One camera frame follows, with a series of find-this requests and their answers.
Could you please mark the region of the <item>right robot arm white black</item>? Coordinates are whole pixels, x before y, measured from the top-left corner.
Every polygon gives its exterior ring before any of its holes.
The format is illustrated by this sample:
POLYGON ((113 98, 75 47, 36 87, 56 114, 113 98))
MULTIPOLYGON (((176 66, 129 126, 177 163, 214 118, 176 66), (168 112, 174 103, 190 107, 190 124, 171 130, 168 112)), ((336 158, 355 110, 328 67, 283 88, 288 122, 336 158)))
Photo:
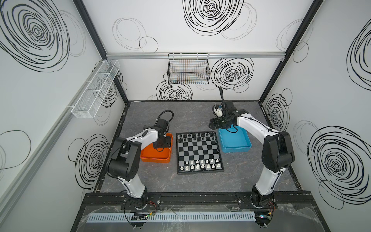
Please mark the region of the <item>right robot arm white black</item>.
POLYGON ((234 112, 229 118, 213 118, 209 122, 209 128, 212 130, 228 129, 232 125, 246 130, 263 145, 263 169, 250 197, 254 207, 262 208, 273 198, 280 176, 295 160, 291 137, 286 131, 266 126, 249 113, 234 112))

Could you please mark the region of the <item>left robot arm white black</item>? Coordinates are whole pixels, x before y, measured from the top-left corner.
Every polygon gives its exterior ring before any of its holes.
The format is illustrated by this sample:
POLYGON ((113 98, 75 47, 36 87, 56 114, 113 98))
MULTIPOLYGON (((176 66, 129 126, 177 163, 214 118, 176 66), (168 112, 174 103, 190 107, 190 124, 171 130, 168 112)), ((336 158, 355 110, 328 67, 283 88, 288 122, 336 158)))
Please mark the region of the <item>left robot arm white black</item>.
POLYGON ((121 181, 132 199, 145 197, 146 187, 137 173, 141 152, 149 145, 154 149, 171 148, 172 137, 156 129, 145 129, 129 138, 117 138, 108 156, 106 173, 121 181))

